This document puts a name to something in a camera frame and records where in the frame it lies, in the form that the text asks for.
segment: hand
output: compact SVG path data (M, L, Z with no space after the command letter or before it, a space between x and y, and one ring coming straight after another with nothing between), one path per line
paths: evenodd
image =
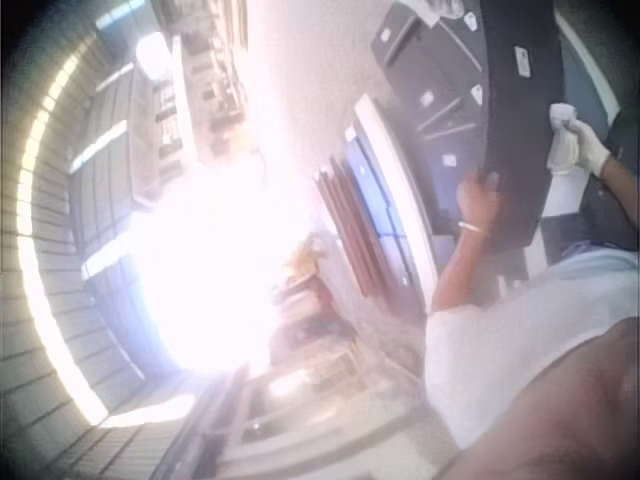
M502 195L497 192L500 177L491 173L480 182L477 173L471 173L458 186L458 205L465 222L489 233L502 206Z
M578 136L578 165L590 171L596 177L600 177L602 167L604 167L611 152L602 145L596 132L588 124L580 120L569 120L565 125L567 130Z

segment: white cloth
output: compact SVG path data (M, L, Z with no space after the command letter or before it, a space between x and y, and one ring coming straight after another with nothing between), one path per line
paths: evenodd
M429 318L427 398L467 448L555 360L633 316L637 254L577 255L488 309L464 306Z

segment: gloved hand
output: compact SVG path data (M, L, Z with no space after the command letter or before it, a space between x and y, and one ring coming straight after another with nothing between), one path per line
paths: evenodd
M569 120L565 125L567 130L578 136L578 165L599 178L611 152L600 142L590 125L580 120Z

